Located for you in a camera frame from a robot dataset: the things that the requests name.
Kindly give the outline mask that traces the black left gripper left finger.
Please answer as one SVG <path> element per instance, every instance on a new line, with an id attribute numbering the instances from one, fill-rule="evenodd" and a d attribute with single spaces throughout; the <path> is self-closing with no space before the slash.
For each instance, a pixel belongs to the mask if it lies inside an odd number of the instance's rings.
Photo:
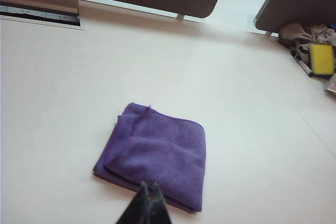
<path id="1" fill-rule="evenodd" d="M 144 223 L 148 203 L 148 186 L 145 182 L 142 182 L 136 195 L 118 219 L 117 224 Z"/>

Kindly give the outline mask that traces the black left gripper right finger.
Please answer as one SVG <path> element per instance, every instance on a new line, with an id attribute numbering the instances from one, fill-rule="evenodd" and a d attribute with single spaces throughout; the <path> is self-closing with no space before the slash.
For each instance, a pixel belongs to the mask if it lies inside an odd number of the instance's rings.
<path id="1" fill-rule="evenodd" d="M 166 208 L 164 197 L 157 183 L 153 185 L 149 201 L 149 223 L 171 224 L 171 219 Z"/>

